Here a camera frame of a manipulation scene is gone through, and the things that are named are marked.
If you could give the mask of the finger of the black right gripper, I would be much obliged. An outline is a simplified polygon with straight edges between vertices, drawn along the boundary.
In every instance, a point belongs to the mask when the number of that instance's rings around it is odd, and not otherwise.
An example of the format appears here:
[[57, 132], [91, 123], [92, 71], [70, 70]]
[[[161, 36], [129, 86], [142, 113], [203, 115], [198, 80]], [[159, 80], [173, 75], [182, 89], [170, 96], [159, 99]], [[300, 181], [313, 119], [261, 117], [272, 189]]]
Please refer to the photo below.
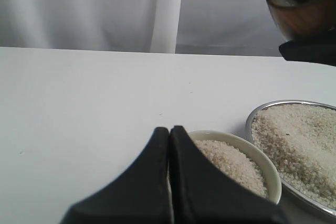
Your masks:
[[279, 46], [279, 52], [286, 61], [335, 66], [335, 29], [288, 41]]

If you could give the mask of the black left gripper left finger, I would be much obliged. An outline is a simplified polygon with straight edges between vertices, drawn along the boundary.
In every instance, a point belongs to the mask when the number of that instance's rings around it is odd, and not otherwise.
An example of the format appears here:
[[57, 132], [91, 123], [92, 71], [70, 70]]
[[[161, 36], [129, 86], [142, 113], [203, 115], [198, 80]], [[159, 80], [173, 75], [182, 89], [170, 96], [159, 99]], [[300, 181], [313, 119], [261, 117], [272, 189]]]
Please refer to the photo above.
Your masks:
[[169, 131], [157, 127], [137, 159], [113, 182], [72, 205], [61, 223], [168, 223]]

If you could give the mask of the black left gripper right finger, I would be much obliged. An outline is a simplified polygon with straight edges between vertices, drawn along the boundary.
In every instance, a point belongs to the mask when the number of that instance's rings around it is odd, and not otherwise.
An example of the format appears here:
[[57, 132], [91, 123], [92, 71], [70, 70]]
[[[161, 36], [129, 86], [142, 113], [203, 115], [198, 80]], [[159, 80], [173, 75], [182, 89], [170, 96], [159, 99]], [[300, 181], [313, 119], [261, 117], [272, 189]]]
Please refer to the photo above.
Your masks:
[[[193, 137], [226, 140], [261, 169], [268, 189], [262, 198], [221, 172], [196, 147]], [[175, 223], [288, 223], [278, 205], [282, 187], [270, 159], [250, 142], [221, 132], [170, 132], [169, 176]]]

